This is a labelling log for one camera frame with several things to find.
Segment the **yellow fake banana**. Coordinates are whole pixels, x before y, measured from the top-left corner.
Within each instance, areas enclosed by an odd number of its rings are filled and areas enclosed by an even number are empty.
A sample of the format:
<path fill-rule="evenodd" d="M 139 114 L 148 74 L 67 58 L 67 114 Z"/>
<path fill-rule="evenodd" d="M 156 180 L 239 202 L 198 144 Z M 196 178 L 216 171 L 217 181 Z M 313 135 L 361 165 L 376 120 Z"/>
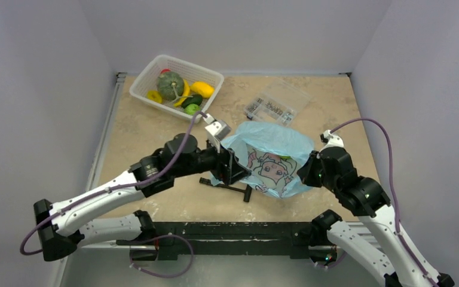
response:
<path fill-rule="evenodd" d="M 174 107 L 180 107 L 181 104 L 188 98 L 190 97 L 190 86 L 187 82 L 187 80 L 183 79 L 183 84 L 184 84 L 184 88 L 183 88 L 183 93 L 181 96 L 179 96 L 175 103 L 173 104 Z"/>

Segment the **dark green fake melon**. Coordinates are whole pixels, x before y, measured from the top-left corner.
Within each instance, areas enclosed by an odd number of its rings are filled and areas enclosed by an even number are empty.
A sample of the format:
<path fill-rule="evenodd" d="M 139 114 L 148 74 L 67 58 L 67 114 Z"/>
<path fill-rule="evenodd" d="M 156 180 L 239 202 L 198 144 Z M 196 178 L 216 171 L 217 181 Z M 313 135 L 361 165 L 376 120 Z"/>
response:
<path fill-rule="evenodd" d="M 174 104 L 183 93 L 183 78 L 177 72 L 160 74 L 156 79 L 156 88 L 163 97 L 163 103 Z"/>

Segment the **yellow round fake fruit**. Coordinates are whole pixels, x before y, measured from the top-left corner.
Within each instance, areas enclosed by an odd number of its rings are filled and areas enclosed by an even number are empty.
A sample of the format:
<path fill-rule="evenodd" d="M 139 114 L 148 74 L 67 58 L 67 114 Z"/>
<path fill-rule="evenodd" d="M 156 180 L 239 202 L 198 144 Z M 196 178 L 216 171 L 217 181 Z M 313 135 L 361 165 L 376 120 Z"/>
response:
<path fill-rule="evenodd" d="M 146 98 L 151 100 L 151 101 L 153 101 L 153 102 L 159 103 L 159 104 L 163 103 L 163 97 L 156 90 L 148 91 L 147 94 L 146 94 Z"/>

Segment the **green fake fruit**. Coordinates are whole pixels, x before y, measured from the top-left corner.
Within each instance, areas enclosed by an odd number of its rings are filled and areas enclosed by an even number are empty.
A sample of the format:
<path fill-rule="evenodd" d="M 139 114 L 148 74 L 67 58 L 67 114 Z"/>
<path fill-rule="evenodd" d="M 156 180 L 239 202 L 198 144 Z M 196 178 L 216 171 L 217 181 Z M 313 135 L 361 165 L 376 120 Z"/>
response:
<path fill-rule="evenodd" d="M 194 103 L 191 103 L 184 107 L 184 111 L 188 115 L 194 115 L 196 112 L 200 110 L 200 106 Z"/>

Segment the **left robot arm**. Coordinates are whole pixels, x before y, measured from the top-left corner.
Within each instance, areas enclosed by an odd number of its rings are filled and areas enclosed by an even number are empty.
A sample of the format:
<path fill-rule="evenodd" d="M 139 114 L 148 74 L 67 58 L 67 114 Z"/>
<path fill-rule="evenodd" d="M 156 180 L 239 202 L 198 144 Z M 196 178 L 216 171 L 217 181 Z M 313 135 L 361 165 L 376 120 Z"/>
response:
<path fill-rule="evenodd" d="M 104 185 L 64 201 L 37 201 L 33 208 L 43 259 L 62 259 L 86 243 L 89 233 L 99 236 L 93 227 L 99 216 L 168 190 L 177 178 L 204 172 L 225 185 L 251 174 L 232 149 L 210 142 L 200 149 L 193 135 L 180 133 Z"/>

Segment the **light blue plastic bag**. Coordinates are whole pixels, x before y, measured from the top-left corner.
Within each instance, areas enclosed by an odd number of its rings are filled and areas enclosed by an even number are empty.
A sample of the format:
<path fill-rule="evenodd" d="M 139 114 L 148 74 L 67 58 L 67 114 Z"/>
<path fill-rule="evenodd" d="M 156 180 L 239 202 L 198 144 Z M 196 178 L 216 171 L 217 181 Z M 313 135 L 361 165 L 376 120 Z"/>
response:
<path fill-rule="evenodd" d="M 314 141 L 306 135 L 278 124 L 247 121 L 222 141 L 235 152 L 238 163 L 251 171 L 240 180 L 266 196 L 293 197 L 311 190 L 302 184 L 297 171 L 314 150 Z M 282 160 L 279 156 L 290 156 Z"/>

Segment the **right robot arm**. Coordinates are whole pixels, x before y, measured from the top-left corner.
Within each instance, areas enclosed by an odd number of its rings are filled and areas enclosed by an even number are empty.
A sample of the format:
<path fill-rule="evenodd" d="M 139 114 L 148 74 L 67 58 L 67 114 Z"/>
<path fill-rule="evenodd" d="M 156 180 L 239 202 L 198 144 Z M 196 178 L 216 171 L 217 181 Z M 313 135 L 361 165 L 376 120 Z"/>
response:
<path fill-rule="evenodd" d="M 382 186 L 360 176 L 341 147 L 313 151 L 297 172 L 309 187 L 325 187 L 370 231 L 379 247 L 350 231 L 332 210 L 314 218 L 311 234 L 319 243 L 340 246 L 373 275 L 381 286 L 454 286 L 450 275 L 438 272 L 402 227 Z"/>

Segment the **dark green fake avocado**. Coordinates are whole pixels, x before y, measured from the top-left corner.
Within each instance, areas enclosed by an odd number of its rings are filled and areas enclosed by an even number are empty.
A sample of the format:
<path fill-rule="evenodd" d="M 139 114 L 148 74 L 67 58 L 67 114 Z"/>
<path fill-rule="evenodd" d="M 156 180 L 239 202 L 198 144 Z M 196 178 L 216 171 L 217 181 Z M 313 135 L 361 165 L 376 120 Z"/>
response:
<path fill-rule="evenodd" d="M 200 94 L 192 94 L 189 97 L 187 97 L 182 103 L 181 107 L 185 109 L 187 106 L 191 104 L 195 104 L 197 106 L 201 106 L 203 103 L 203 97 Z"/>

